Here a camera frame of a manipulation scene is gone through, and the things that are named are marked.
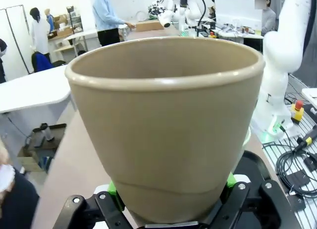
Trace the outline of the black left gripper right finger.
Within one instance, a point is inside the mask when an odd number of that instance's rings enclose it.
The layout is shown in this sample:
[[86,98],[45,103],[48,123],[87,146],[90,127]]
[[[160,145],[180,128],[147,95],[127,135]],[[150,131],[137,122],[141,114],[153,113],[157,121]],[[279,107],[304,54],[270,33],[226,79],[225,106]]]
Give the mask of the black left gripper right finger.
[[275,180],[238,182],[230,174],[211,216],[211,229],[286,229],[287,199]]

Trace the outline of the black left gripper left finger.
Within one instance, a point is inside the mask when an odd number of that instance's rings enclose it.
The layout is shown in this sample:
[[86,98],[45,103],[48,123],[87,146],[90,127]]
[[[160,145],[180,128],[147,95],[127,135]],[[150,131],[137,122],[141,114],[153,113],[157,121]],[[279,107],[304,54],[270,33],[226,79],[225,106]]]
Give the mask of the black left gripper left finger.
[[81,195],[67,198],[56,222],[57,229],[131,229],[123,211],[125,205],[116,188],[97,187],[97,193],[86,199]]

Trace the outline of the person's right hand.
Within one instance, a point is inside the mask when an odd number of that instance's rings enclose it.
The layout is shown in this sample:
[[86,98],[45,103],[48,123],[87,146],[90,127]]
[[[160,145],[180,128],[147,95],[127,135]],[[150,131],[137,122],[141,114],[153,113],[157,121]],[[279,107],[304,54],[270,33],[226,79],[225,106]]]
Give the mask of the person's right hand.
[[10,162],[9,153],[2,140],[0,140],[0,164],[8,165]]

